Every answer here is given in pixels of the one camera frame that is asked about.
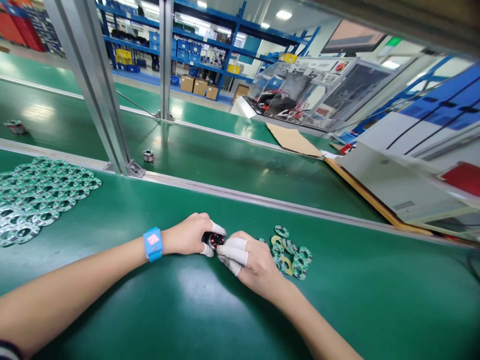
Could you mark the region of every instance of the yellow storage bin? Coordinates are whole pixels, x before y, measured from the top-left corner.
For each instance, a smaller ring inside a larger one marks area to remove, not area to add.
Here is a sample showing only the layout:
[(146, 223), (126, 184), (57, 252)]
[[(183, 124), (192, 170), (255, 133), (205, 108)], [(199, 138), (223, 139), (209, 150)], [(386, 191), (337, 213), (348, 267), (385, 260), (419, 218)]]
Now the yellow storage bin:
[(228, 64), (227, 68), (226, 68), (226, 71), (228, 71), (229, 73), (232, 73), (232, 74), (240, 74), (240, 66), (236, 66), (236, 65), (233, 65), (233, 64)]
[(293, 64), (294, 62), (297, 61), (299, 57), (295, 54), (285, 52), (280, 57), (278, 58), (280, 61), (283, 61), (284, 63), (290, 63)]
[(123, 49), (116, 49), (116, 55), (118, 57), (126, 58), (126, 59), (131, 59), (132, 58), (132, 52), (128, 50), (123, 50)]
[(117, 55), (117, 56), (115, 56), (115, 60), (119, 64), (132, 65), (132, 59), (131, 58), (121, 57), (121, 56)]

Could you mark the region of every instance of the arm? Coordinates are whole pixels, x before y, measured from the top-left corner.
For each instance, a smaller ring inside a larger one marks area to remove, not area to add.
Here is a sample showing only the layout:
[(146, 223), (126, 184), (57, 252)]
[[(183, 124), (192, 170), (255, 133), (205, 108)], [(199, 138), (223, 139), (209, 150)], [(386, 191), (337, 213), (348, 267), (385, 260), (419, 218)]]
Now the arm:
[[(161, 232), (164, 254), (213, 256), (202, 243), (212, 230), (207, 214), (192, 214)], [(65, 330), (106, 290), (145, 264), (144, 238), (83, 258), (0, 297), (0, 340), (30, 357)]]
[(268, 245), (239, 231), (219, 246), (217, 252), (242, 283), (275, 305), (291, 321), (314, 359), (362, 359), (298, 288), (280, 274)]

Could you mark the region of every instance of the workbench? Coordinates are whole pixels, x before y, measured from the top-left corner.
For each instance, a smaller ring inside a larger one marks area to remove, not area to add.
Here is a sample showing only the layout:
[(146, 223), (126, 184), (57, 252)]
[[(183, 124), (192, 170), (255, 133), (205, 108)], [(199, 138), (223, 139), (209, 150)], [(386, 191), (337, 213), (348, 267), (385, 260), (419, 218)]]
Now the workbench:
[[(30, 156), (0, 150), (0, 172)], [(95, 172), (102, 187), (23, 245), (0, 248), (0, 295), (207, 212), (229, 234), (285, 226), (313, 255), (289, 277), (365, 359), (474, 359), (480, 286), (466, 250)], [(107, 291), (36, 359), (308, 359), (292, 325), (215, 257), (169, 255)]]
[[(0, 74), (80, 94), (71, 71), (0, 53)], [(125, 96), (156, 113), (158, 94), (115, 84)], [(107, 154), (83, 100), (0, 80), (0, 109), (4, 119), (19, 120), (30, 134), (16, 136), (0, 126), (0, 138), (107, 161)], [(119, 97), (120, 105), (132, 107)], [(170, 109), (186, 122), (277, 144), (264, 122), (213, 110), (172, 98)], [(122, 111), (122, 124), (133, 158), (146, 170), (219, 186), (289, 203), (385, 224), (385, 219), (327, 164), (296, 153), (253, 146), (177, 124), (169, 125), (168, 145), (162, 146), (161, 127), (153, 117)], [(330, 141), (305, 135), (319, 148)], [(152, 149), (155, 164), (142, 161)]]

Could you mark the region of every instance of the blue wrist strap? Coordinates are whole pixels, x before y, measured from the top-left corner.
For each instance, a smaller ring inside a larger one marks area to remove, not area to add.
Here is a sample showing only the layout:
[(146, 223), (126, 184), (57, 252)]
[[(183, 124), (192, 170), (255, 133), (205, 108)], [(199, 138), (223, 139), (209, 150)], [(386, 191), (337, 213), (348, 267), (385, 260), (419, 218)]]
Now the blue wrist strap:
[(143, 234), (143, 243), (145, 244), (145, 256), (151, 263), (162, 257), (164, 244), (158, 227), (154, 227)]

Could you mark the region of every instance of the sleeve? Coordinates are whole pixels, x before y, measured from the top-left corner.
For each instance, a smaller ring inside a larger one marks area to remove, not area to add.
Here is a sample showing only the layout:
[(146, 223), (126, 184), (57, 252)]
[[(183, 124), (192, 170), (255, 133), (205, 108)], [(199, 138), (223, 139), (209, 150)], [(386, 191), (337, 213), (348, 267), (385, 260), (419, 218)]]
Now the sleeve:
[(8, 341), (0, 340), (0, 360), (22, 360), (19, 348)]

